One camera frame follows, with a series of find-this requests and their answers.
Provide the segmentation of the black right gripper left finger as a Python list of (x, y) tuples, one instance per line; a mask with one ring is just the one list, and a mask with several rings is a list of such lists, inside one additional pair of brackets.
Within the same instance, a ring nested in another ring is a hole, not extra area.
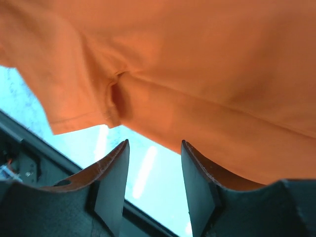
[(117, 237), (129, 166), (129, 142), (54, 186), (0, 184), (3, 237)]

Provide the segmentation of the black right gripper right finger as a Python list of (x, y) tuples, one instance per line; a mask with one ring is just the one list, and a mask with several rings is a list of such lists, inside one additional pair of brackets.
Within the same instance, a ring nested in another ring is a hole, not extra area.
[(212, 162), (187, 141), (182, 141), (181, 160), (194, 236), (315, 236), (315, 180), (252, 182)]

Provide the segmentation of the orange t shirt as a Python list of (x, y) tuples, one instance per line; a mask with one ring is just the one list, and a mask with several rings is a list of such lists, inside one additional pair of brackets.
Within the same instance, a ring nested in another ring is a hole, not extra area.
[(313, 0), (3, 0), (0, 63), (56, 134), (186, 140), (236, 190), (316, 177)]

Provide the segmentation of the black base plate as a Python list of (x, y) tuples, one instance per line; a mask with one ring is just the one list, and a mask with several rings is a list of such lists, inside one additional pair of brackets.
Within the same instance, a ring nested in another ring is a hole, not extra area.
[[(18, 181), (41, 188), (80, 171), (59, 153), (5, 113), (0, 115), (0, 182)], [(124, 199), (118, 237), (171, 237), (173, 232)]]

